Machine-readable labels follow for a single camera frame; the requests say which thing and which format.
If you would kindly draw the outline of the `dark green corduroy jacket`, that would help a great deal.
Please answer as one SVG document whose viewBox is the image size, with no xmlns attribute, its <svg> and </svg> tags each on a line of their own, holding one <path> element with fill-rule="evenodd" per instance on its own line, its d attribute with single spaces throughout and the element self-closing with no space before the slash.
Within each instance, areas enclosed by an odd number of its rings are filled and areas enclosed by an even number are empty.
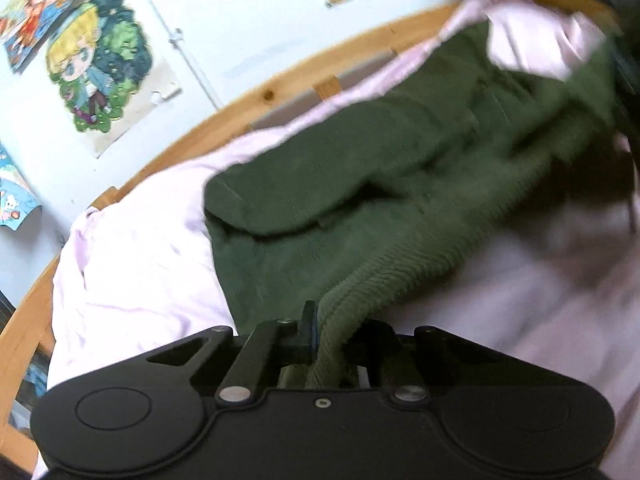
<svg viewBox="0 0 640 480">
<path fill-rule="evenodd" d="M 290 385 L 334 387 L 366 319 L 456 270 L 505 218 L 561 196 L 613 129 L 612 39 L 564 80 L 502 70 L 463 29 L 384 96 L 211 178 L 203 208 L 236 328 L 318 304 L 319 350 Z"/>
</svg>

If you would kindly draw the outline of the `pink bed sheet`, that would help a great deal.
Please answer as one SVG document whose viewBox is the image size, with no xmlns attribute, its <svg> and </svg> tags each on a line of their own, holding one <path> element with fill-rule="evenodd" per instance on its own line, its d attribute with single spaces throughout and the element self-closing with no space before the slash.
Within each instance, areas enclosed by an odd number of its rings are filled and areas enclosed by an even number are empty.
<svg viewBox="0 0 640 480">
<path fill-rule="evenodd" d="M 463 0 L 435 38 L 355 87 L 154 174 L 117 204 L 88 209 L 70 228 L 53 278 L 49 385 L 231 325 L 205 232 L 205 182 L 350 104 L 385 96 L 444 40 L 484 21 L 492 62 L 552 78 L 566 76 L 600 38 L 582 14 L 564 18 L 532 0 Z M 606 196 L 526 214 L 498 229 L 453 278 L 382 317 L 401 333 L 433 324 L 596 387 L 616 415 L 604 471 L 637 478 L 639 241 L 630 213 Z"/>
</svg>

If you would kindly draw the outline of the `orange haired girl small poster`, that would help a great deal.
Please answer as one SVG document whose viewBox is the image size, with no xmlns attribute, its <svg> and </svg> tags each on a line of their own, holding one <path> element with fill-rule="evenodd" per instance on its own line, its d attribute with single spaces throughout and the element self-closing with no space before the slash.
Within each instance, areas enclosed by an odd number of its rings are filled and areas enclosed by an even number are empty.
<svg viewBox="0 0 640 480">
<path fill-rule="evenodd" d="M 40 200 L 3 146 L 0 148 L 0 192 L 1 225 L 13 232 L 34 210 L 41 207 Z"/>
</svg>

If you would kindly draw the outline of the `blond anime boy poster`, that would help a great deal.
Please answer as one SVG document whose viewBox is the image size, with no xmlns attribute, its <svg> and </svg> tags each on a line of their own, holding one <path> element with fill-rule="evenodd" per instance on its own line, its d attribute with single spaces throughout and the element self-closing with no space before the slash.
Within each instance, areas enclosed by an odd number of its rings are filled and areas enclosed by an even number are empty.
<svg viewBox="0 0 640 480">
<path fill-rule="evenodd" d="M 76 131 L 96 157 L 182 91 L 126 0 L 76 6 L 51 35 L 46 63 Z"/>
</svg>

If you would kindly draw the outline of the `red haired anime poster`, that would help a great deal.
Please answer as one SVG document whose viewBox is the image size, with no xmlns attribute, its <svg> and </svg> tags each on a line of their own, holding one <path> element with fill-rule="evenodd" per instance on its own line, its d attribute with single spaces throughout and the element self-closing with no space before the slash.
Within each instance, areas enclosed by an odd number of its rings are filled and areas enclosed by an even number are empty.
<svg viewBox="0 0 640 480">
<path fill-rule="evenodd" d="M 1 12 L 1 47 L 17 73 L 74 0 L 10 0 Z"/>
</svg>

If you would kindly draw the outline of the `wooden bed frame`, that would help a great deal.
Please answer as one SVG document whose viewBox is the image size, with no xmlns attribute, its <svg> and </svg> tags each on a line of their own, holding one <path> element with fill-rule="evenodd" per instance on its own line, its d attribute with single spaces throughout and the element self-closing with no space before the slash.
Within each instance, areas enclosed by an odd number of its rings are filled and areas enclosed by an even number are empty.
<svg viewBox="0 0 640 480">
<path fill-rule="evenodd" d="M 462 0 L 400 18 L 307 58 L 246 92 L 123 186 L 106 190 L 73 224 L 62 254 L 43 270 L 2 330 L 2 413 L 11 411 L 36 353 L 52 359 L 55 375 L 86 372 L 230 321 L 220 297 L 205 300 L 215 286 L 202 280 L 212 273 L 204 246 L 167 259 L 145 250 L 134 259 L 131 273 L 107 274 L 105 286 L 115 293 L 114 304 L 93 295 L 78 268 L 88 229 L 106 218 L 122 218 L 128 221 L 126 240 L 134 240 L 142 233 L 143 207 L 177 192 L 183 205 L 171 208 L 169 237 L 198 236 L 202 222 L 195 205 L 209 171 L 284 137 L 283 128 L 262 126 L 268 116 L 310 94 L 310 105 L 292 120 L 302 126 L 349 99 L 373 96 L 416 66 L 446 30 L 510 1 L 530 1 L 572 18 L 585 16 L 599 27 L 615 22 L 615 13 L 598 0 Z M 190 270 L 198 277 L 188 278 Z"/>
</svg>

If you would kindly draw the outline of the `white wall pipe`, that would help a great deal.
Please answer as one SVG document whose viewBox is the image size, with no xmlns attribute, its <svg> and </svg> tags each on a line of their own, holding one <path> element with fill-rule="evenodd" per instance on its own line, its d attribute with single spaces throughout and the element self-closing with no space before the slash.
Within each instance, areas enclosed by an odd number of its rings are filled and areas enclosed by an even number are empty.
<svg viewBox="0 0 640 480">
<path fill-rule="evenodd" d="M 190 50 L 190 48 L 186 45 L 186 40 L 184 39 L 183 30 L 176 26 L 171 20 L 168 20 L 167 16 L 163 14 L 162 6 L 155 0 L 146 0 L 151 6 L 154 15 L 162 25 L 166 35 L 168 37 L 168 42 L 171 44 L 176 51 L 179 52 L 183 61 L 186 63 L 186 66 L 189 67 L 189 70 L 193 77 L 196 79 L 201 89 L 207 96 L 209 102 L 212 103 L 214 110 L 218 112 L 221 107 L 224 106 L 224 102 L 218 93 L 209 82 L 205 73 L 203 72 L 200 64 L 196 60 L 194 53 Z"/>
</svg>

